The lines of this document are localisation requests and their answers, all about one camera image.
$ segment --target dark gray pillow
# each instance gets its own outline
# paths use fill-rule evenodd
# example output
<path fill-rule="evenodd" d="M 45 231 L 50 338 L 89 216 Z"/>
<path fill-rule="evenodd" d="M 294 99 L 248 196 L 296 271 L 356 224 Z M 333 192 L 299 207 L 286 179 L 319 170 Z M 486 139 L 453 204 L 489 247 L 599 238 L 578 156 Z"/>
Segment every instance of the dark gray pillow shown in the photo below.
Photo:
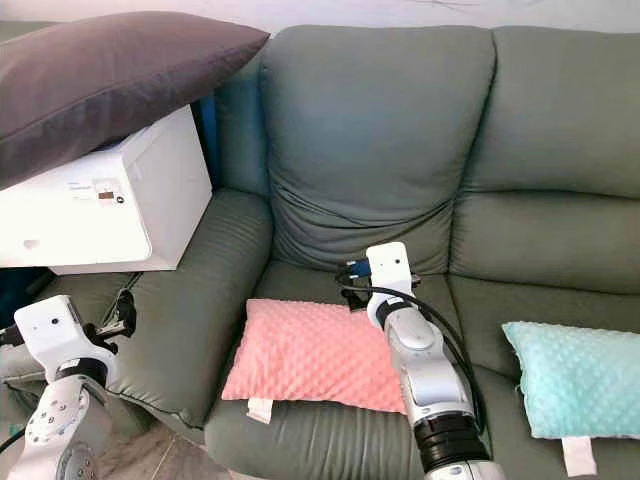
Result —
<path fill-rule="evenodd" d="M 0 43 L 0 189 L 206 95 L 268 37 L 184 13 L 131 12 Z"/>

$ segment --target floor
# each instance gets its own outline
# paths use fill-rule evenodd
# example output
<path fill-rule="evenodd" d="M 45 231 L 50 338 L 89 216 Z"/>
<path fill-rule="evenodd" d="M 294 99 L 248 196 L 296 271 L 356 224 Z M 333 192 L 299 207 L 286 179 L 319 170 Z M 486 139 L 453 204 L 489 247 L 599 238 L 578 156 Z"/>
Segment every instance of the floor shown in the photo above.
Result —
<path fill-rule="evenodd" d="M 0 425 L 0 439 L 8 438 L 8 425 Z M 0 456 L 0 480 L 5 480 L 18 459 L 24 440 Z M 100 480 L 252 480 L 217 465 L 199 447 L 156 423 L 135 438 L 112 435 L 100 457 Z"/>

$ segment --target white tag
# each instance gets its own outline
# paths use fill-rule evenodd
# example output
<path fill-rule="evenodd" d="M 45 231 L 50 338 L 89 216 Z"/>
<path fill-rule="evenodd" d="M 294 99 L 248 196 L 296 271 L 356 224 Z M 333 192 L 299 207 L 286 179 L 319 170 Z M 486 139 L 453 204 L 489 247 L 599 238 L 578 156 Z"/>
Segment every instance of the white tag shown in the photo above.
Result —
<path fill-rule="evenodd" d="M 564 451 L 564 465 L 567 467 L 567 476 L 597 475 L 596 461 L 591 450 L 591 438 L 589 437 L 565 437 L 562 439 Z"/>
<path fill-rule="evenodd" d="M 271 422 L 273 400 L 267 398 L 250 398 L 247 404 L 249 406 L 247 417 L 269 425 L 269 422 Z"/>
<path fill-rule="evenodd" d="M 65 368 L 77 367 L 80 365 L 80 359 L 74 358 L 73 360 L 67 360 L 62 365 L 60 365 L 60 370 L 64 370 Z"/>

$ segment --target pink pillow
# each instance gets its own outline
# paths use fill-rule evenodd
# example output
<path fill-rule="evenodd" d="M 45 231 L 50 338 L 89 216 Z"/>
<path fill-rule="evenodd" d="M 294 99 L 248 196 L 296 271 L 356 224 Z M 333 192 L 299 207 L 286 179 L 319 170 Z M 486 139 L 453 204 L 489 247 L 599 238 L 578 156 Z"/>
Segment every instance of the pink pillow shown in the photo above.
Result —
<path fill-rule="evenodd" d="M 405 413 L 384 333 L 366 312 L 251 299 L 247 313 L 223 400 L 331 400 Z"/>

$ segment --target light blue pillow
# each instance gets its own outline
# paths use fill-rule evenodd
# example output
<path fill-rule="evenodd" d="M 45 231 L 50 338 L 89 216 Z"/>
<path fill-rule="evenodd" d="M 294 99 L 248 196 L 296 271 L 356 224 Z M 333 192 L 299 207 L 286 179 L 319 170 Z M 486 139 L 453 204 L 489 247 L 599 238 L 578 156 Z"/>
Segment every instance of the light blue pillow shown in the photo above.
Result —
<path fill-rule="evenodd" d="M 520 359 L 533 437 L 640 434 L 640 335 L 528 322 L 502 329 Z"/>

